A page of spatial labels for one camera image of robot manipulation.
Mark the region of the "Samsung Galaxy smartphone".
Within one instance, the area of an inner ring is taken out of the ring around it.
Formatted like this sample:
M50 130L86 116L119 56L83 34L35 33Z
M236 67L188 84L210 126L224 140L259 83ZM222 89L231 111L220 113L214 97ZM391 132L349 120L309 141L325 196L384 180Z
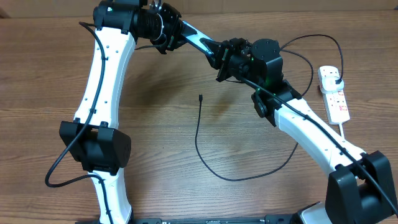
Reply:
M181 32L185 40L192 45L194 48L198 49L206 56L212 56L212 50L205 44L206 41L213 41L210 37L202 33L197 28L193 27L186 21L183 21L184 29Z

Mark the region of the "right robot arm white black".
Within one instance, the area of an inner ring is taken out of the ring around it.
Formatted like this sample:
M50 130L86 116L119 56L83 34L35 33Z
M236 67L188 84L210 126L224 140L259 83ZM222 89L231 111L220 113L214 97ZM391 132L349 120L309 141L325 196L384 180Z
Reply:
M229 77L253 88L258 115L291 136L326 174L326 199L290 216L291 223L379 223L397 215L397 196L387 157L366 153L325 124L302 94L284 79L275 40L199 40L218 81Z

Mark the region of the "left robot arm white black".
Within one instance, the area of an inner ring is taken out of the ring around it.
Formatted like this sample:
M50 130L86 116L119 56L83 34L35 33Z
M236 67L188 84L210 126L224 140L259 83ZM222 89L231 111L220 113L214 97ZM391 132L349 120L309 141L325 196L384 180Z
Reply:
M81 26L95 38L95 51L83 99L72 122L60 125L60 137L95 186L100 207L96 223L132 223L124 169L131 138L119 128L119 102L128 63L139 38L162 54L173 47L181 14L153 1L101 1L93 23Z

